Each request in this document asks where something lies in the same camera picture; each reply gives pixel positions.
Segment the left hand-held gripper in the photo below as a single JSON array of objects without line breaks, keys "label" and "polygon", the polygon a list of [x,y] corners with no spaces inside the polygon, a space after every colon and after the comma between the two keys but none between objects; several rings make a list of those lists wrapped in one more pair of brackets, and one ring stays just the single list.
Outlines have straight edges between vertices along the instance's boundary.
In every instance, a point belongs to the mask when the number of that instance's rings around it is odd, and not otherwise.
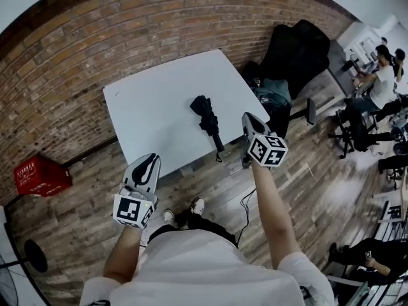
[{"label": "left hand-held gripper", "polygon": [[122,186],[114,196],[112,217],[119,224],[144,229],[157,208],[158,197],[154,195],[161,169],[161,158],[151,153],[139,157],[125,170],[123,183],[128,186],[143,186],[132,189]]}]

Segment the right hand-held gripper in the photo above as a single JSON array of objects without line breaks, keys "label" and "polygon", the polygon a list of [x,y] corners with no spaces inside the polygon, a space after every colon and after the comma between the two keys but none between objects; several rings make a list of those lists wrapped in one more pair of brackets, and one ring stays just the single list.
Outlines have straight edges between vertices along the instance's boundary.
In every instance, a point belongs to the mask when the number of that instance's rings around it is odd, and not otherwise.
[{"label": "right hand-held gripper", "polygon": [[242,115],[242,128],[248,143],[241,158],[244,169],[248,168],[252,161],[267,168],[276,168],[282,164],[288,153],[288,146],[281,137],[271,134],[266,123],[245,112]]}]

